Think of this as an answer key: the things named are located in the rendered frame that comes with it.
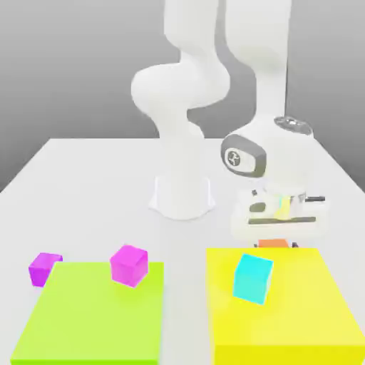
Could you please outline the small cyan cube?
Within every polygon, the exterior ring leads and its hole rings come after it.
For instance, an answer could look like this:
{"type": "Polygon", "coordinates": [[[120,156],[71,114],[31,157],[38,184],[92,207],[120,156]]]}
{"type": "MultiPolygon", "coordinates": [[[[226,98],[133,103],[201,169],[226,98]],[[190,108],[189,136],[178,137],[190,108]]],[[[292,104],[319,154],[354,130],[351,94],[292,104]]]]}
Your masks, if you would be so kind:
{"type": "Polygon", "coordinates": [[[244,253],[235,269],[232,295],[264,305],[271,285],[273,268],[273,260],[244,253]]]}

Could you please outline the small orange cube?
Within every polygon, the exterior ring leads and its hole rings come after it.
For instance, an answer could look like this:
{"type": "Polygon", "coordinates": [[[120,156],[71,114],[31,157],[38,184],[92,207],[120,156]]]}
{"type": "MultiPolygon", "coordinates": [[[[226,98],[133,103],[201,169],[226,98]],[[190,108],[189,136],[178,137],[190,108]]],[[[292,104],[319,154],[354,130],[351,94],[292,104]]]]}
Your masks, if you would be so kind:
{"type": "Polygon", "coordinates": [[[271,240],[259,240],[259,248],[278,248],[288,247],[289,244],[285,239],[271,239],[271,240]]]}

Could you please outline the small magenta cube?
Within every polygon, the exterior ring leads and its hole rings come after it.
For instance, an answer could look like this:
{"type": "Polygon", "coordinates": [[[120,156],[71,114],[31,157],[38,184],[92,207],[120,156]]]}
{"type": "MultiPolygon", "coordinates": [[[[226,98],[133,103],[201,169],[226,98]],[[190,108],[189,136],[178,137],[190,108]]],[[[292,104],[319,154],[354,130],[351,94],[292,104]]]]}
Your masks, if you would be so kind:
{"type": "Polygon", "coordinates": [[[63,256],[41,252],[29,265],[31,283],[35,287],[43,287],[56,262],[62,262],[63,256]]]}
{"type": "Polygon", "coordinates": [[[148,252],[132,245],[123,245],[110,258],[111,279],[135,288],[148,273],[148,252]]]}

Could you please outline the large lime green box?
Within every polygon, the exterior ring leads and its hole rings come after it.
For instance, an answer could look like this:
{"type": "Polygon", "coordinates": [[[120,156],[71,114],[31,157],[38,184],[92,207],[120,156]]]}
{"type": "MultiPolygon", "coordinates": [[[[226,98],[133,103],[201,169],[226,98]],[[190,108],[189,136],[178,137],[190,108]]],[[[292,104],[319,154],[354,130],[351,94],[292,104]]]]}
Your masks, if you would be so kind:
{"type": "Polygon", "coordinates": [[[164,266],[135,288],[107,262],[56,264],[11,355],[11,365],[159,365],[164,266]]]}

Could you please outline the large yellow box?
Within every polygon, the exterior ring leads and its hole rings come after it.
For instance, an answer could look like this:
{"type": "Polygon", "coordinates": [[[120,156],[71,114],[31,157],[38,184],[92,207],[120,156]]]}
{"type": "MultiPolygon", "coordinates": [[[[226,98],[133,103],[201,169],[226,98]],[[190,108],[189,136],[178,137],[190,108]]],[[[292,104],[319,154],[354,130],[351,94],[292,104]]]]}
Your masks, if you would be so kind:
{"type": "Polygon", "coordinates": [[[365,335],[316,248],[208,248],[212,365],[362,365],[365,335]],[[274,262],[263,305],[233,297],[243,254],[274,262]]]}

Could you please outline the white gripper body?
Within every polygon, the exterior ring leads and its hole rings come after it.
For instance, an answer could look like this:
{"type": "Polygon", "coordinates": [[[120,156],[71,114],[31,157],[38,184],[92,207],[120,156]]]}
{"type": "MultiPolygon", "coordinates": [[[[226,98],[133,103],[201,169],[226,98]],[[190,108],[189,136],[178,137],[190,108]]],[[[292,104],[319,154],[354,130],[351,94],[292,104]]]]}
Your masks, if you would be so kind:
{"type": "Polygon", "coordinates": [[[296,203],[286,218],[279,218],[278,210],[277,201],[237,203],[230,223],[233,237],[251,243],[274,239],[298,242],[321,236],[327,230],[326,201],[296,203]]]}

